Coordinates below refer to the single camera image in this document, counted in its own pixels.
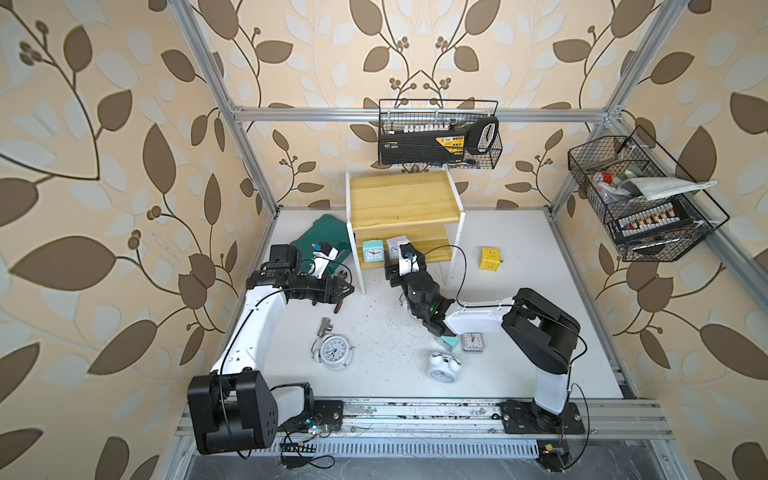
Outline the lilac square alarm clock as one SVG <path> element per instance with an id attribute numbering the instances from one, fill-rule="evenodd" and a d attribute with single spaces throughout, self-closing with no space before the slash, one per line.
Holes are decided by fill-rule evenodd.
<path id="1" fill-rule="evenodd" d="M 408 244 L 410 240 L 407 236 L 398 236 L 386 240 L 389 258 L 393 261 L 401 257 L 400 247 Z"/>

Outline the mint square alarm clock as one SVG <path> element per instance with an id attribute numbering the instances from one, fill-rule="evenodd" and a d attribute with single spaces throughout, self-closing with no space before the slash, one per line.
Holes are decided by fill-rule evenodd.
<path id="1" fill-rule="evenodd" d="M 385 260 L 384 243 L 380 239 L 366 240 L 362 243 L 363 261 L 377 263 Z"/>

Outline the clear square alarm clock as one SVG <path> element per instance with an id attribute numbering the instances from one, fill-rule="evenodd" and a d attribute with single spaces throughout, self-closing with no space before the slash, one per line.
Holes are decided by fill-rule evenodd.
<path id="1" fill-rule="evenodd" d="M 484 339 L 481 333 L 465 333 L 461 336 L 462 350 L 467 353 L 482 353 L 485 349 Z"/>

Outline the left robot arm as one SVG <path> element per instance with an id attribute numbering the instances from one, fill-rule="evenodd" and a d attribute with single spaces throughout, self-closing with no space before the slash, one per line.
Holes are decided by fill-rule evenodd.
<path id="1" fill-rule="evenodd" d="M 196 447 L 202 455 L 244 454 L 270 447 L 280 428 L 308 428 L 314 397 L 306 382 L 271 387 L 263 369 L 271 340 L 292 300 L 338 305 L 354 287 L 338 251 L 322 242 L 304 259 L 297 247 L 273 245 L 269 259 L 245 283 L 245 300 L 232 335 L 206 375 L 192 378 L 187 401 Z"/>

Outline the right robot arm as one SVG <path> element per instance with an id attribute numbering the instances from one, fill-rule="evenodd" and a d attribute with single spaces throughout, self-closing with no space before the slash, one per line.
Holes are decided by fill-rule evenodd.
<path id="1" fill-rule="evenodd" d="M 533 399 L 502 403 L 515 433 L 584 431 L 580 423 L 570 426 L 566 416 L 574 351 L 582 341 L 581 326 L 570 314 L 527 287 L 489 305 L 461 304 L 443 296 L 426 264 L 416 260 L 387 260 L 384 272 L 390 285 L 402 290 L 408 312 L 432 335 L 504 334 L 533 364 Z"/>

